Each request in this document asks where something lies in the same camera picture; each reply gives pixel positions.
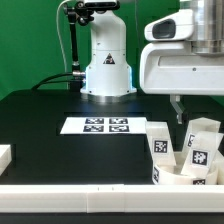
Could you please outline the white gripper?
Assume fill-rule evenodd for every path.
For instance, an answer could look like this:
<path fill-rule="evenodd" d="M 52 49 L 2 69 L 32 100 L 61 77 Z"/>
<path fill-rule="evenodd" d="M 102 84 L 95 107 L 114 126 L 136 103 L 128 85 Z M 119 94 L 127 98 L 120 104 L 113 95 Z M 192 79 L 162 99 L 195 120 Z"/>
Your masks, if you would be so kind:
<path fill-rule="evenodd" d="M 168 94 L 183 123 L 180 95 L 224 95 L 224 56 L 201 56 L 185 41 L 146 45 L 140 59 L 140 87 L 146 94 Z"/>

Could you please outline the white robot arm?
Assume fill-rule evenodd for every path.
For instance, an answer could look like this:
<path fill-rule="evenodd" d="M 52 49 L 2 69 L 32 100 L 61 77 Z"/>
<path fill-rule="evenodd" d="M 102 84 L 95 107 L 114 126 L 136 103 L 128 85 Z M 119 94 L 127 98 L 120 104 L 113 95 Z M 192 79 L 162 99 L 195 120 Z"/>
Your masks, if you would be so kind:
<path fill-rule="evenodd" d="M 178 12 L 148 24 L 139 84 L 146 94 L 166 94 L 179 122 L 182 95 L 224 95 L 224 0 L 179 0 Z M 117 0 L 84 0 L 94 12 L 91 63 L 82 93 L 115 101 L 133 93 L 126 62 L 126 27 L 113 10 Z"/>

